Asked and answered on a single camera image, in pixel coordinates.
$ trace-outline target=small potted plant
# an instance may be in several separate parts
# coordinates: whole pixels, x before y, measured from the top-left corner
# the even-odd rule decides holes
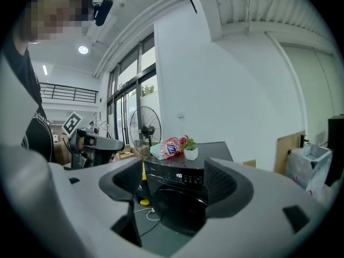
[[[198,148],[194,144],[196,144],[195,141],[188,136],[182,139],[182,149],[187,160],[193,161],[198,157]]]

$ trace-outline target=floor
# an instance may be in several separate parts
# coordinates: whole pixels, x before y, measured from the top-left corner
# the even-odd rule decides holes
[[[138,203],[134,205],[134,211],[144,208],[147,208],[147,206]],[[143,210],[135,213],[136,225],[140,235],[147,232],[157,223],[157,221],[151,221],[146,218],[148,211],[149,210]],[[148,216],[151,219],[158,219],[156,214],[150,213]],[[141,237],[141,242],[142,248],[145,250],[163,257],[170,257],[187,244],[190,239],[191,237],[177,233],[159,222],[155,228]]]

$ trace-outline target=black t-shirt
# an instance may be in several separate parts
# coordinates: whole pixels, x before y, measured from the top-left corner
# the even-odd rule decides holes
[[[28,50],[26,50],[24,56],[19,54],[13,38],[8,37],[3,44],[3,51],[13,72],[39,106],[27,128],[21,145],[24,148],[39,152],[48,162],[56,162],[53,136],[42,108],[40,85],[34,73]]]

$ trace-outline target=ceiling light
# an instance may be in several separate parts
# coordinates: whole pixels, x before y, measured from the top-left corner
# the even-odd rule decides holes
[[[80,46],[78,50],[79,50],[79,53],[81,53],[81,54],[87,54],[88,53],[88,48],[85,46]]]
[[[45,75],[48,75],[48,73],[47,73],[47,68],[45,67],[45,65],[43,65],[43,71],[44,71],[44,74],[45,74]]]

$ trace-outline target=white door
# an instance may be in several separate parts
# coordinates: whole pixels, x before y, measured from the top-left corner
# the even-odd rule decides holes
[[[311,143],[326,142],[327,120],[339,114],[343,106],[344,88],[332,56],[310,49],[283,46],[298,75],[305,98],[308,139]]]

